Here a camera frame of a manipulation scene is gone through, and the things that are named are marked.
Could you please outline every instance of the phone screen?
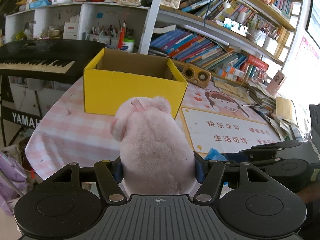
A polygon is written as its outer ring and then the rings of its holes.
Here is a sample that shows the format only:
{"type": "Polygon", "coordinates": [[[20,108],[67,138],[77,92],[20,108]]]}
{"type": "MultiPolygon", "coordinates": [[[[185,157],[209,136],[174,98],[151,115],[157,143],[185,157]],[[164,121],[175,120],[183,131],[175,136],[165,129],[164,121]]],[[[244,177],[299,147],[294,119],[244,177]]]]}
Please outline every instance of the phone screen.
{"type": "Polygon", "coordinates": [[[241,23],[238,23],[236,21],[233,21],[229,18],[225,18],[223,22],[223,27],[232,30],[235,33],[238,33],[242,36],[246,36],[248,32],[248,27],[242,25],[241,23]]]}

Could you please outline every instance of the white sign panel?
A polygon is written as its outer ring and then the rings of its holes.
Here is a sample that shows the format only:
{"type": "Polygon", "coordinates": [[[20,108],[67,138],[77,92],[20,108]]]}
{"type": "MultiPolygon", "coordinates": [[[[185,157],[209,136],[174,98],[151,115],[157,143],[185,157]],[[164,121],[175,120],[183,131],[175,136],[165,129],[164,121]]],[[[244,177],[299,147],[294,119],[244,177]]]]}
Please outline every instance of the white sign panel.
{"type": "Polygon", "coordinates": [[[254,145],[279,142],[268,124],[182,108],[193,148],[208,153],[215,148],[220,153],[236,153],[254,145]]]}

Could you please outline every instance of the yellow box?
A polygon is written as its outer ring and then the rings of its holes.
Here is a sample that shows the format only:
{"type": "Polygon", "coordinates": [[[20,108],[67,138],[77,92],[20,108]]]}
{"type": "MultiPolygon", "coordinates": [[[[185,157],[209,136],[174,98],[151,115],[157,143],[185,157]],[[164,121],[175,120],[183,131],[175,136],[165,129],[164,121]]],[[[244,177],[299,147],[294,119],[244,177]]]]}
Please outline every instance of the yellow box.
{"type": "Polygon", "coordinates": [[[165,57],[102,49],[84,69],[84,111],[115,115],[133,97],[165,97],[177,115],[187,81],[165,57]]]}

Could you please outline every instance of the tablecloth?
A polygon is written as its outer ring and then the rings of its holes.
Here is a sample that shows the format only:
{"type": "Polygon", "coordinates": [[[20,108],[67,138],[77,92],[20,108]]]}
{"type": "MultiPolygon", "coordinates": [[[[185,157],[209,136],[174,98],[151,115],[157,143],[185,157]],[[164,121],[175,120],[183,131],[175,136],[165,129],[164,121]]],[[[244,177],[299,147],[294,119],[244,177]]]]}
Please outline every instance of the tablecloth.
{"type": "MultiPolygon", "coordinates": [[[[211,107],[204,95],[212,92],[210,89],[218,90],[213,83],[206,90],[189,84],[181,106],[205,111],[211,107]]],[[[249,107],[240,109],[244,109],[251,120],[266,123],[249,107]]],[[[112,119],[113,116],[84,112],[83,78],[80,78],[53,105],[33,132],[26,147],[31,166],[42,179],[47,179],[71,162],[90,167],[101,160],[115,160],[120,152],[118,142],[113,140],[109,131],[112,119]]],[[[176,122],[183,130],[179,115],[176,122]]]]}

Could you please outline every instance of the keyboard piano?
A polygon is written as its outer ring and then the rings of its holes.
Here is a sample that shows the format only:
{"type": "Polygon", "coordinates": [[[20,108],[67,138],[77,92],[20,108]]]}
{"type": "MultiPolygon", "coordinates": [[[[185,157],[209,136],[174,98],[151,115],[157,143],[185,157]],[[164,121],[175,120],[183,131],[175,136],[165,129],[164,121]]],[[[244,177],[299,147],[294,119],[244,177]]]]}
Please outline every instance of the keyboard piano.
{"type": "Polygon", "coordinates": [[[73,83],[105,45],[96,41],[13,41],[0,47],[0,75],[73,83]]]}

